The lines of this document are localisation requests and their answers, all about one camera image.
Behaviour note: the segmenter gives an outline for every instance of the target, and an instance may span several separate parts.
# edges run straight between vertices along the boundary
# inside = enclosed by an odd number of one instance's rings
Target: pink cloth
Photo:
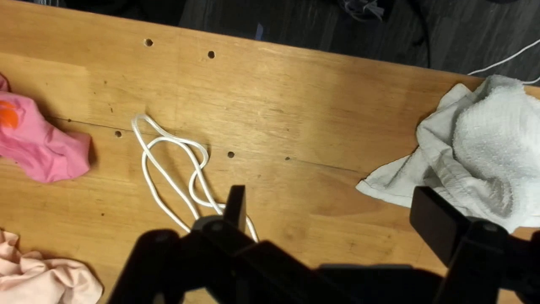
[[[0,229],[0,302],[96,304],[101,283],[79,261],[16,249],[18,236]]]
[[[0,75],[0,156],[15,160],[33,180],[54,182],[86,173],[87,150],[87,134],[54,128],[33,99],[10,92]]]

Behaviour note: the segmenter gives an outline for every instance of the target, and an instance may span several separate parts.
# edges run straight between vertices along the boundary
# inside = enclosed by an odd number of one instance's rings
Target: white wire
[[[138,121],[143,119],[146,121],[156,133],[158,136],[153,138],[151,141],[145,141],[141,133],[140,133],[140,126],[138,126]],[[158,195],[158,190],[151,180],[151,175],[148,173],[148,165],[146,165],[146,160],[151,161],[151,165],[158,170],[158,173],[167,180],[167,183],[173,188],[173,192],[177,195],[182,197],[182,200],[187,204],[190,214],[194,219],[199,219],[200,214],[195,207],[195,204],[199,205],[204,205],[204,207],[212,207],[216,214],[222,214],[222,209],[224,209],[224,204],[222,202],[216,202],[209,187],[207,187],[207,182],[205,182],[205,177],[204,177],[204,166],[207,165],[209,161],[209,153],[207,150],[204,148],[204,145],[200,145],[199,141],[194,141],[194,139],[189,139],[189,138],[180,138],[180,136],[173,136],[172,133],[165,131],[162,126],[158,126],[148,114],[136,114],[133,119],[131,119],[131,128],[133,128],[133,133],[135,133],[135,138],[136,141],[140,143],[141,146],[141,155],[140,155],[140,163],[141,163],[141,173],[145,177],[145,182],[150,188],[150,193],[153,197],[153,200],[156,202],[156,205],[175,222],[178,224],[185,232],[190,231],[190,227],[162,200],[162,197]],[[194,172],[190,173],[189,177],[189,182],[187,182],[187,188],[189,188],[189,195],[172,180],[172,177],[167,173],[167,170],[156,161],[156,158],[153,156],[151,153],[151,146],[156,145],[156,143],[173,143],[177,146],[180,146],[192,166],[194,166]],[[202,187],[202,192],[205,195],[205,200],[200,199],[197,195],[197,190],[195,190],[195,185],[197,182],[200,183]],[[248,229],[249,229],[249,234],[254,241],[258,241],[258,236],[256,236],[256,231],[254,231],[254,226],[251,222],[251,219],[246,215],[246,224],[248,224]]]
[[[514,52],[514,53],[511,53],[511,55],[507,55],[507,57],[494,62],[494,63],[489,63],[489,65],[486,65],[486,67],[470,70],[469,75],[479,74],[479,72],[484,72],[484,70],[489,70],[489,69],[497,67],[497,65],[501,65],[501,63],[504,63],[504,62],[507,62],[507,60],[513,60],[513,58],[516,58],[518,55],[521,55],[523,52],[526,52],[528,48],[534,47],[536,43],[540,43],[540,38],[533,40],[531,43],[524,45],[524,47],[519,48],[518,52]],[[523,84],[534,84],[534,82],[538,82],[538,80],[540,80],[540,77],[536,77],[536,79],[533,79],[533,80],[521,80],[521,82],[523,82]]]

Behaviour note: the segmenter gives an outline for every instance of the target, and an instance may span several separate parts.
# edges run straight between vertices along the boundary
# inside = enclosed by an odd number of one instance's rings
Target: wood grain
[[[0,160],[0,224],[20,232],[25,249],[82,259],[109,291],[136,236],[173,227],[151,202],[129,131],[131,116],[148,111],[207,143],[216,195],[246,183],[261,237],[302,261],[443,273],[406,209],[354,185],[413,150],[415,124],[452,84],[477,79],[18,1],[0,9],[10,16],[0,18],[0,70],[62,129],[89,133],[96,155],[87,175],[50,185]],[[183,155],[158,153],[183,180]]]

